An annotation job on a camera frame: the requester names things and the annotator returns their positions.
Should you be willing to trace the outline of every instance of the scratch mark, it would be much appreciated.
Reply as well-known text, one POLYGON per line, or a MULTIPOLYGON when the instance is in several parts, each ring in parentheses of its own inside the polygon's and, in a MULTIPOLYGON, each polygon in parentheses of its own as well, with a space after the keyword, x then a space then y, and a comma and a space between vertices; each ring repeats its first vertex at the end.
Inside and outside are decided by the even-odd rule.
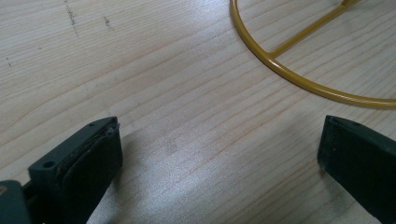
POLYGON ((110 25, 110 20, 107 17, 103 17, 103 19, 105 20, 105 25, 107 26, 107 28, 112 30, 113 27, 111 27, 110 25))
POLYGON ((8 66, 9 66, 9 67, 12 67, 12 64, 8 61, 9 58, 6 58, 6 59, 7 59, 8 66))

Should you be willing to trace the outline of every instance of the dark stain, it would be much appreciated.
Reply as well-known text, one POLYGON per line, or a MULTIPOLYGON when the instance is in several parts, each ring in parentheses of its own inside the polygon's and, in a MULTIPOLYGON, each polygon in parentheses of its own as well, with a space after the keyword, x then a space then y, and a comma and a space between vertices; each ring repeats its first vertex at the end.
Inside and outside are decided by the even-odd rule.
POLYGON ((64 3, 66 4, 67 14, 69 15, 70 23, 73 26, 73 30, 75 31, 75 34, 78 35, 77 28, 76 28, 76 19, 75 19, 76 13, 74 13, 72 11, 72 9, 69 7, 68 0, 64 0, 64 3))

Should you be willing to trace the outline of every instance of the clamp jaw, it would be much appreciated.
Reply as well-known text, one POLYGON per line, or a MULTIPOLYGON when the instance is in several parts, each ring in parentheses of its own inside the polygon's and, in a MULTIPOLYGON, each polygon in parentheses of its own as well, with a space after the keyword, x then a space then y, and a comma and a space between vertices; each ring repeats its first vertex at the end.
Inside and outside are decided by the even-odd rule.
POLYGON ((117 118, 83 127, 29 167, 29 181, 0 182, 0 223, 86 223, 122 166, 117 118))

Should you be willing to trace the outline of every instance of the wood grain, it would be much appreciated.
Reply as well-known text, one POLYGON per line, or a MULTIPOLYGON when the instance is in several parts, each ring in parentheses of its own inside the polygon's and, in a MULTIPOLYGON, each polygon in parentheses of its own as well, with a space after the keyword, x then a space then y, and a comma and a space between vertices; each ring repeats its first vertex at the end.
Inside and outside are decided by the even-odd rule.
MULTIPOLYGON (((341 1, 239 1, 275 47, 341 1)), ((118 116, 124 167, 90 223, 377 223, 316 161, 325 115, 396 139, 396 113, 339 104, 260 63, 228 0, 0 1, 0 179, 118 116)), ((396 3, 362 0, 279 60, 396 98, 396 3)))

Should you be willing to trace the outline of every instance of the light wood surface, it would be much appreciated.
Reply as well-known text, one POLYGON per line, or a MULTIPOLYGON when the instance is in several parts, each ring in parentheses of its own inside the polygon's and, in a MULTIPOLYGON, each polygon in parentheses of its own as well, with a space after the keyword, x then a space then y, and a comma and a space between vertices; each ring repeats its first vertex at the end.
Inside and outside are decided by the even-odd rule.
MULTIPOLYGON (((340 4, 240 0, 271 49, 340 4)), ((362 0, 279 60, 396 98, 396 2, 362 0)), ((1 0, 0 179, 117 116, 124 167, 90 223, 377 223, 316 155, 325 115, 396 139, 396 112, 339 104, 266 68, 228 0, 1 0)))

